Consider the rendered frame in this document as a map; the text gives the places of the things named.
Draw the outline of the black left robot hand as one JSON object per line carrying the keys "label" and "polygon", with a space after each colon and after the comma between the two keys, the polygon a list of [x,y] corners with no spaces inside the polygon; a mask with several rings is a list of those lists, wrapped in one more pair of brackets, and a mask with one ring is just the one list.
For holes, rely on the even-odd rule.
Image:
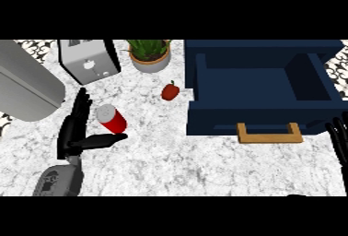
{"label": "black left robot hand", "polygon": [[118,141],[128,138],[124,133],[86,136],[87,121],[93,100],[86,88],[75,97],[74,107],[65,117],[58,137],[58,159],[78,156],[84,150],[109,148]]}

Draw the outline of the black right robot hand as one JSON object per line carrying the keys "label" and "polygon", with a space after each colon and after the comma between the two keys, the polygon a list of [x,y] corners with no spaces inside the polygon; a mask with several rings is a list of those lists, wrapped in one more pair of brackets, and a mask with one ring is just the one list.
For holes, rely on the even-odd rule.
{"label": "black right robot hand", "polygon": [[348,184],[348,112],[344,112],[341,117],[335,117],[333,121],[325,124],[325,128],[339,159],[344,183]]}

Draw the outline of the red can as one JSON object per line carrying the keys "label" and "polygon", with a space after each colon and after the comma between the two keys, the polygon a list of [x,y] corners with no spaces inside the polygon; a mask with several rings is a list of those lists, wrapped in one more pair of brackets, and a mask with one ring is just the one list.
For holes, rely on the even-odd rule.
{"label": "red can", "polygon": [[112,133],[121,134],[126,131],[127,120],[111,104],[98,107],[96,119]]}

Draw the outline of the navy blue open drawer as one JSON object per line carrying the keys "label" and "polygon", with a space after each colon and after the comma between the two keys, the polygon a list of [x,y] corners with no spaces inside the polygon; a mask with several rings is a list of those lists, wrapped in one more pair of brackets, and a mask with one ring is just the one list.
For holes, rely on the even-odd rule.
{"label": "navy blue open drawer", "polygon": [[339,97],[314,53],[295,55],[277,68],[211,68],[201,53],[193,92],[190,136],[233,136],[239,123],[252,134],[282,134],[295,123],[305,135],[316,135],[348,112],[348,101]]}

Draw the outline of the large grey rounded appliance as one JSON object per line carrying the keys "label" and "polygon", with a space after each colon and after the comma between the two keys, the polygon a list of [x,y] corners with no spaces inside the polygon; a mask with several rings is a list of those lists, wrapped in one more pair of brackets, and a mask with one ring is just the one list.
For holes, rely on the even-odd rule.
{"label": "large grey rounded appliance", "polygon": [[65,85],[13,40],[0,40],[0,112],[36,122],[61,107]]}

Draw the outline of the silver toaster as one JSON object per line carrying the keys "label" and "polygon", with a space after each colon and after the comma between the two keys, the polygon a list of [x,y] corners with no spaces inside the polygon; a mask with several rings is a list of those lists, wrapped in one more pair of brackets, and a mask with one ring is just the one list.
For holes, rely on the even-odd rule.
{"label": "silver toaster", "polygon": [[81,85],[121,72],[112,40],[58,40],[61,67]]}

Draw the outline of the red bell pepper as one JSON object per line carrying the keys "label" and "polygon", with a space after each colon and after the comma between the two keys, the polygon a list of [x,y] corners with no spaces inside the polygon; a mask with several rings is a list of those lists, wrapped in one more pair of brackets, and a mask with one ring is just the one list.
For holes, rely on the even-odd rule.
{"label": "red bell pepper", "polygon": [[174,82],[170,82],[162,90],[162,99],[164,100],[173,100],[180,93],[180,88],[176,86]]}

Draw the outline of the potted green plant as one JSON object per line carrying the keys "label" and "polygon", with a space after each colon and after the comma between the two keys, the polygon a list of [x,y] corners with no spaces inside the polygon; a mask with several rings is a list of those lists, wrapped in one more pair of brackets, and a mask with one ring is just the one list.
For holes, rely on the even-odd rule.
{"label": "potted green plant", "polygon": [[143,73],[158,73],[171,59],[171,40],[127,40],[133,66]]}

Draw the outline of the navy blue cabinet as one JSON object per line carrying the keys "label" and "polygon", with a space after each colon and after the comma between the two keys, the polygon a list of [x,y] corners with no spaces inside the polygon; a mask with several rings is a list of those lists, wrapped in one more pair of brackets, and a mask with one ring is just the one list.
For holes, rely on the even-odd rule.
{"label": "navy blue cabinet", "polygon": [[302,53],[314,53],[325,64],[344,48],[341,40],[185,40],[183,46],[187,85],[199,54],[208,68],[283,68]]}

